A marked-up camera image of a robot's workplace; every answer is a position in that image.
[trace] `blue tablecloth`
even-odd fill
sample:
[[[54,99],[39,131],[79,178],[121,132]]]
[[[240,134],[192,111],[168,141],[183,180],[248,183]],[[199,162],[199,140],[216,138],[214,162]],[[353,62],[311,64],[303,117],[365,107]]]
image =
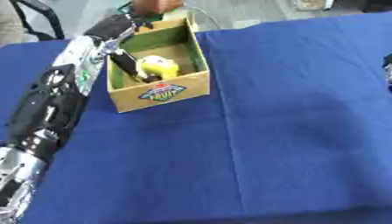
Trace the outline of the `blue tablecloth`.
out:
[[[392,204],[392,14],[199,33],[212,93],[119,115],[104,75],[24,223],[114,224]],[[65,42],[0,49],[0,119]]]

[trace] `table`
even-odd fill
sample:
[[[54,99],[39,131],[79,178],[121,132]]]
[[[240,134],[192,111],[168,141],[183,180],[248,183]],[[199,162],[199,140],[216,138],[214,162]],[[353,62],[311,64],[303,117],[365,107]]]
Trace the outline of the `table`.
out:
[[[202,32],[211,95],[121,115],[101,76],[23,223],[391,205],[391,27],[382,13]],[[0,49],[2,121],[65,45]]]

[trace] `printed label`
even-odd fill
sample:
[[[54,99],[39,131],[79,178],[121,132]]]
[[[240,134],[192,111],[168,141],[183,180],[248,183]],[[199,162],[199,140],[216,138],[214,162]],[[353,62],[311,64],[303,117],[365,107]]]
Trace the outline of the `printed label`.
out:
[[[182,91],[186,90],[186,87],[181,87],[172,84],[159,83],[152,89],[139,96],[140,99],[151,100],[155,102],[167,102],[175,95],[178,95]]]

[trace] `chair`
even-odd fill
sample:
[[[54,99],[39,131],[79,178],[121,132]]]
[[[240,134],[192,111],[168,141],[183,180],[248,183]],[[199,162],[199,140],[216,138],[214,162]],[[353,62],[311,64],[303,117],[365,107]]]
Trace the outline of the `chair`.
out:
[[[37,36],[40,41],[65,38],[59,18],[57,17],[54,10],[46,4],[41,3],[39,0],[10,0],[10,2],[15,8],[15,11],[19,15],[20,19],[22,20],[23,27],[27,30],[27,33]],[[34,31],[32,26],[27,22],[26,15],[21,9],[20,4],[25,5],[46,17],[51,27],[53,28],[55,37],[52,37],[51,35],[41,31]]]

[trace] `floor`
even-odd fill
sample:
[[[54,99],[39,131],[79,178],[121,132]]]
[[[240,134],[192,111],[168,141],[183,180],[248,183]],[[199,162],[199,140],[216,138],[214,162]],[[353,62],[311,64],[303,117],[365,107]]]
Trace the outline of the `floor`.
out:
[[[58,14],[68,38],[80,35],[97,20],[116,13],[116,8],[127,0],[41,0]],[[185,0],[185,3],[203,9],[215,18],[223,29],[243,28],[269,21],[319,18],[361,13],[363,0],[335,0],[331,10],[298,11],[293,0]],[[31,10],[28,20],[37,31],[53,33],[47,21]],[[203,31],[215,25],[199,11],[196,21]]]

